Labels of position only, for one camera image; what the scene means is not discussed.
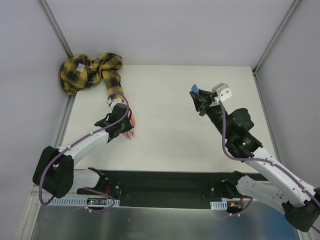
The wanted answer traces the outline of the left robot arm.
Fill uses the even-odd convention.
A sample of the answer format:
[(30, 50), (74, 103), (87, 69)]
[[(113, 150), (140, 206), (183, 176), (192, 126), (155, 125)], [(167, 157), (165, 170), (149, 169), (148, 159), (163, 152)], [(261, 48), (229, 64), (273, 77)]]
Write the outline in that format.
[(76, 170), (75, 166), (96, 148), (131, 131), (131, 117), (131, 109), (123, 103), (117, 103), (112, 112), (94, 124), (90, 132), (73, 143), (58, 148), (47, 146), (40, 155), (32, 182), (57, 199), (69, 191), (86, 188), (105, 194), (107, 177), (104, 173), (93, 167)]

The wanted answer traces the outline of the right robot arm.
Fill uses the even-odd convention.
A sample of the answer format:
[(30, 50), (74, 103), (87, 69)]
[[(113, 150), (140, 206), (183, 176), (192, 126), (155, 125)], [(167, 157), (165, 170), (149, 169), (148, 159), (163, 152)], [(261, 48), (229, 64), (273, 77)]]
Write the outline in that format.
[(279, 211), (297, 230), (313, 229), (320, 216), (320, 189), (288, 170), (250, 133), (254, 123), (246, 108), (227, 113), (223, 102), (232, 96), (228, 86), (205, 91), (193, 85), (189, 94), (198, 114), (208, 116), (220, 132), (224, 154), (255, 169), (271, 183), (266, 185), (234, 171), (214, 192), (228, 199), (236, 194), (248, 196)]

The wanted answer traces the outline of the blue nail polish bottle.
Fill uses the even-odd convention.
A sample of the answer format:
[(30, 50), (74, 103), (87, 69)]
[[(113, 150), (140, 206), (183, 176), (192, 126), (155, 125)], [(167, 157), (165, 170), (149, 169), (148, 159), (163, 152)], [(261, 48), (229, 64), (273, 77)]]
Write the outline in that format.
[(191, 91), (195, 94), (195, 95), (199, 95), (200, 94), (200, 90), (198, 88), (198, 86), (196, 84), (194, 84), (192, 87), (191, 87)]

